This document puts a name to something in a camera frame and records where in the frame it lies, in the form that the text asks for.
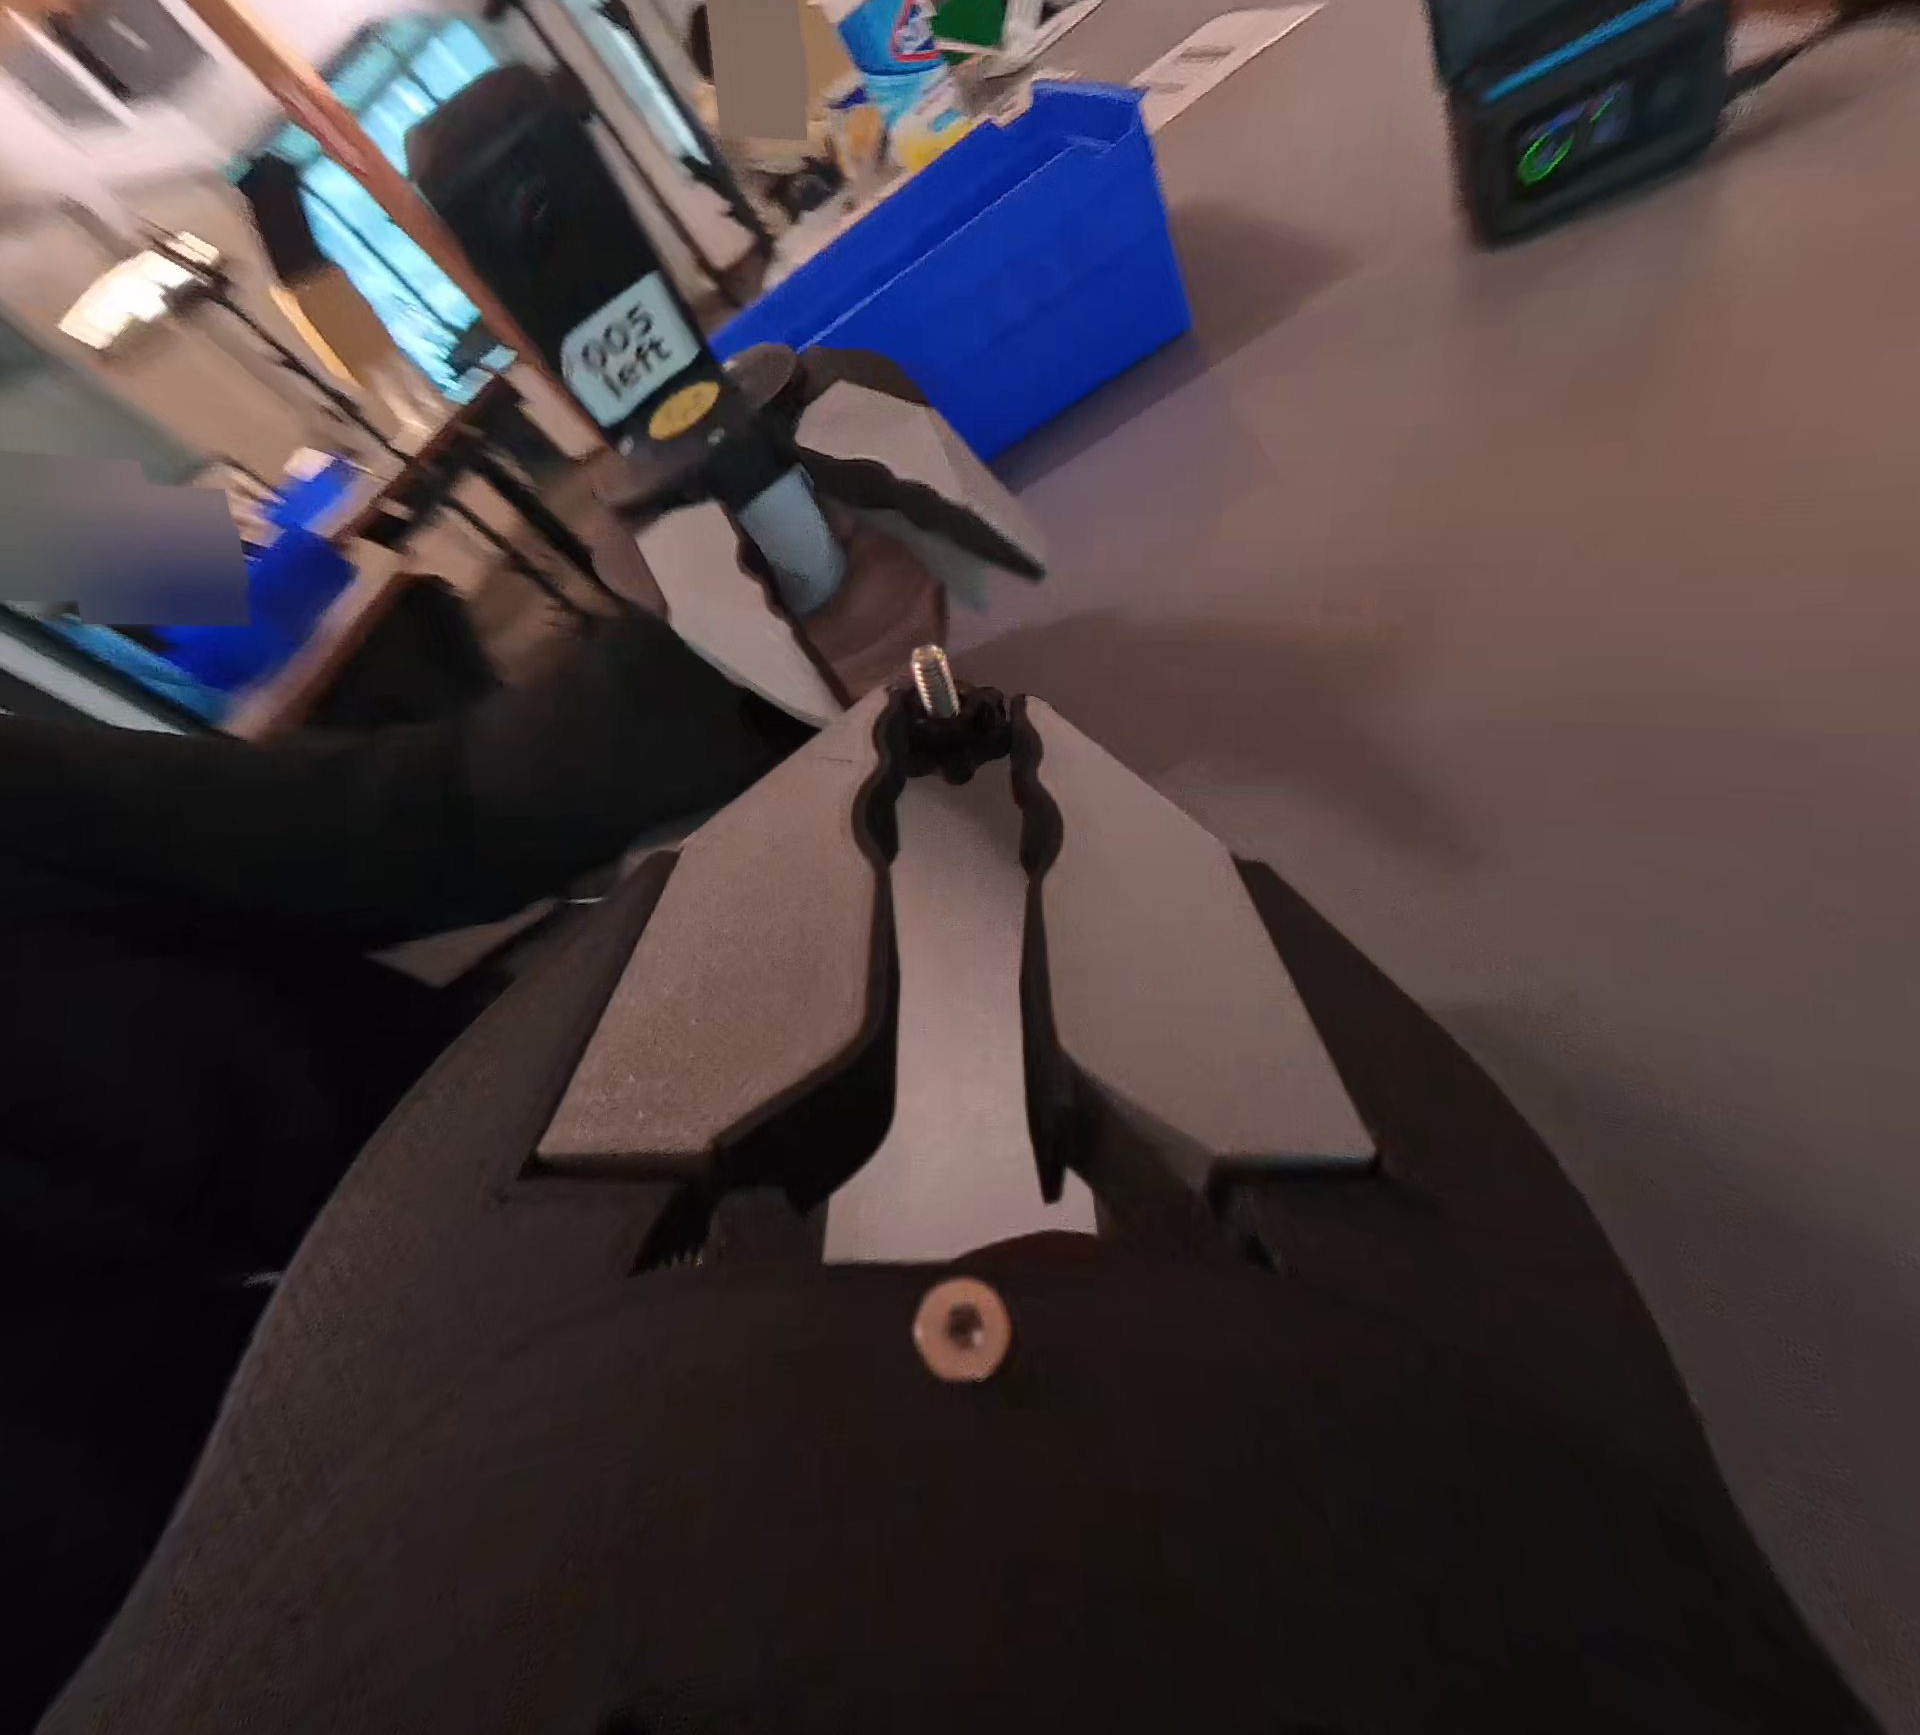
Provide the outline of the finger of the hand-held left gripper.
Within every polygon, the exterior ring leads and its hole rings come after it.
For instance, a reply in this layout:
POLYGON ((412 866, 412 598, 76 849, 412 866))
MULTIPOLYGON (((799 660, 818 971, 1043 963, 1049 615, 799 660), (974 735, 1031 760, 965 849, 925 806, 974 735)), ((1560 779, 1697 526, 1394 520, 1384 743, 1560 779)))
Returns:
POLYGON ((966 608, 1003 579, 1041 582, 1043 538, 1022 501, 927 402, 839 379, 792 437, 815 493, 909 550, 966 608))
POLYGON ((636 528, 675 633, 780 712, 828 725, 851 704, 756 568, 722 505, 683 505, 636 528))

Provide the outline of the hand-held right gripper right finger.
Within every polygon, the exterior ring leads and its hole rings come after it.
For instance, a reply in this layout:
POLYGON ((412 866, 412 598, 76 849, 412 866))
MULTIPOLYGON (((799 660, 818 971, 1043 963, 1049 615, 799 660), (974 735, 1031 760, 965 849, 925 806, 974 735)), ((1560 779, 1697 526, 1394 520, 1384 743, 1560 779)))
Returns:
POLYGON ((1235 852, 1052 703, 1018 700, 1029 1130, 1043 1185, 1222 1197, 1380 1148, 1235 852))

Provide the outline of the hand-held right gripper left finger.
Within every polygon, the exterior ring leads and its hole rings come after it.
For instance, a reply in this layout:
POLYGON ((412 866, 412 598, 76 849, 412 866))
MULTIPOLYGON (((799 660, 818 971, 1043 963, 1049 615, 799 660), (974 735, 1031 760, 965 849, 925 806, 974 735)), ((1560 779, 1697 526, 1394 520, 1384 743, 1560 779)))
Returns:
POLYGON ((890 707, 871 694, 650 862, 659 893, 542 1171, 826 1196, 871 1153, 891 1101, 871 1095, 873 1061, 896 1013, 890 707))

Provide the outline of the blue plastic bin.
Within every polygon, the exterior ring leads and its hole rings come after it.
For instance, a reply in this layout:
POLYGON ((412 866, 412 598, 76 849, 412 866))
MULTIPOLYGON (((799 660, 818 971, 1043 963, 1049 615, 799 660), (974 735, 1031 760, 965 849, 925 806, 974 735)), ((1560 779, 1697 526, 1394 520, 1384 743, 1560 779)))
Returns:
POLYGON ((1040 81, 714 334, 863 348, 995 462, 1191 329, 1136 87, 1040 81))

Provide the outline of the black star knob screw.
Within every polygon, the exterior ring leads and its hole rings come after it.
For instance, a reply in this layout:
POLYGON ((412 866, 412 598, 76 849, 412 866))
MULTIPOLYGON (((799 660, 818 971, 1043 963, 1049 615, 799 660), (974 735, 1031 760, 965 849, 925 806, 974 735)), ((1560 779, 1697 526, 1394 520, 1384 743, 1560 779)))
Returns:
POLYGON ((902 712, 909 773, 954 788, 1013 752, 1016 714, 1003 690, 956 677, 944 644, 919 644, 906 665, 902 712))

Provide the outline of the person's left hand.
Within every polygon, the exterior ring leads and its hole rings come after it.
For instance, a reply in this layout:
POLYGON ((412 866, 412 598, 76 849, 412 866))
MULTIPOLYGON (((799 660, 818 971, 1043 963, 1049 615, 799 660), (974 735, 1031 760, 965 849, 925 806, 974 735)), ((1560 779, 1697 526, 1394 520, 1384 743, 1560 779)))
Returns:
POLYGON ((815 667, 844 707, 909 671, 923 644, 944 644, 947 590, 891 534, 853 521, 839 538, 844 576, 818 608, 792 615, 815 667))

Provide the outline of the Clorox wipes canister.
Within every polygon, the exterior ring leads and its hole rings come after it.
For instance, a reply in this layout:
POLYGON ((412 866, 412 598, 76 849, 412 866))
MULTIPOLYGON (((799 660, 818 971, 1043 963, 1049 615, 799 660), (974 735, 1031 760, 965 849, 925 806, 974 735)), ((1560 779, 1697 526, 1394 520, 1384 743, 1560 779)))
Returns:
POLYGON ((919 170, 971 127, 927 0, 813 0, 877 106, 891 162, 919 170))

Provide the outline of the small blue bin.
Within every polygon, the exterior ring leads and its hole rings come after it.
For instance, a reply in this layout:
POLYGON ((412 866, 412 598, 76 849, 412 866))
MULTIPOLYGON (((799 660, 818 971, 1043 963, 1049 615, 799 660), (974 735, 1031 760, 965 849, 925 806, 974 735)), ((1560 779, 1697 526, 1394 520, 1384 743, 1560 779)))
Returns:
POLYGON ((156 626, 152 649, 221 694, 279 673, 345 593, 356 568, 318 528, 348 501, 366 470, 343 452, 301 450, 279 477, 213 458, 194 477, 219 488, 239 528, 250 576, 250 619, 238 626, 156 626))

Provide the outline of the white paper sheet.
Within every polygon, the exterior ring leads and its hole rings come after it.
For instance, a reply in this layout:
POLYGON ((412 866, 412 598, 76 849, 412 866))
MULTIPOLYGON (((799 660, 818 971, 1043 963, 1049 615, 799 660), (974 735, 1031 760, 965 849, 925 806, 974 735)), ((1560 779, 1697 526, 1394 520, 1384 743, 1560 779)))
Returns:
POLYGON ((1310 0, 1208 19, 1134 77, 1134 87, 1142 97, 1142 116, 1164 122, 1183 114, 1183 103, 1255 63, 1325 6, 1322 0, 1310 0))

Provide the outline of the black charging case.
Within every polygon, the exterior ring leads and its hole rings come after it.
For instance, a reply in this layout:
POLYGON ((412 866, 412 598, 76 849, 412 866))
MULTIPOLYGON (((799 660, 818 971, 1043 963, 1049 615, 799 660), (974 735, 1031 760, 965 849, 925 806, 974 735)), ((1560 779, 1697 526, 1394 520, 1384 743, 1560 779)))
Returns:
POLYGON ((1424 0, 1462 214, 1493 251, 1691 167, 1734 0, 1424 0))

